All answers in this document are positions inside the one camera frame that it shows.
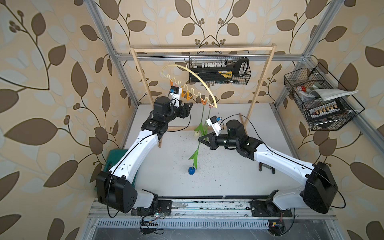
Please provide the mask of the blue tulip flower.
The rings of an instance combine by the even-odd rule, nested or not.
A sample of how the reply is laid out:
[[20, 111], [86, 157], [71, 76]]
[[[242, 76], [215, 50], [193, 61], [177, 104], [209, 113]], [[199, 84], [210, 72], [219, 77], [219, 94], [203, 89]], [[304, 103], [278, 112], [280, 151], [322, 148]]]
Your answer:
[[[203, 130], [202, 132], [195, 132], [194, 137], [198, 139], [199, 137], [204, 136], [208, 132], [206, 130]], [[191, 167], [188, 168], [188, 174], [193, 175], [196, 170], [198, 169], [198, 156], [199, 156], [199, 149], [200, 149], [200, 142], [198, 142], [198, 146], [193, 152], [193, 154], [189, 157], [189, 160], [193, 161], [193, 164]]]

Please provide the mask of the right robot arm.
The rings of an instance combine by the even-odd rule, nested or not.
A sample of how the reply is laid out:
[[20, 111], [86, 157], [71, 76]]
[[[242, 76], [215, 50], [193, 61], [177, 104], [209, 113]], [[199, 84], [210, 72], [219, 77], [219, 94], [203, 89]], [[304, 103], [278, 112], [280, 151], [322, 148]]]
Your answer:
[[261, 140], [249, 137], [238, 120], [227, 122], [226, 134], [221, 133], [221, 126], [215, 117], [207, 122], [214, 131], [201, 136], [201, 144], [211, 150], [232, 147], [242, 157], [259, 162], [260, 167], [267, 165], [300, 184], [296, 189], [274, 190], [266, 200], [252, 200], [250, 204], [257, 217], [290, 217], [291, 209], [306, 207], [320, 214], [328, 213], [339, 188], [327, 164], [312, 164], [278, 152]]

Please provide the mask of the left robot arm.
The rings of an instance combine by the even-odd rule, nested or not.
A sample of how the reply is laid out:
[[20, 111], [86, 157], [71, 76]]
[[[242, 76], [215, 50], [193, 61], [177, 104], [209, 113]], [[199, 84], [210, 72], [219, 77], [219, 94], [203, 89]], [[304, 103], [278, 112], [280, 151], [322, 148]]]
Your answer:
[[98, 174], [96, 188], [99, 203], [125, 214], [131, 209], [151, 209], [155, 206], [156, 195], [136, 190], [134, 178], [149, 152], [169, 131], [169, 123], [176, 118], [190, 118], [192, 107], [193, 103], [184, 104], [177, 98], [156, 99], [153, 110], [128, 151], [108, 171]]

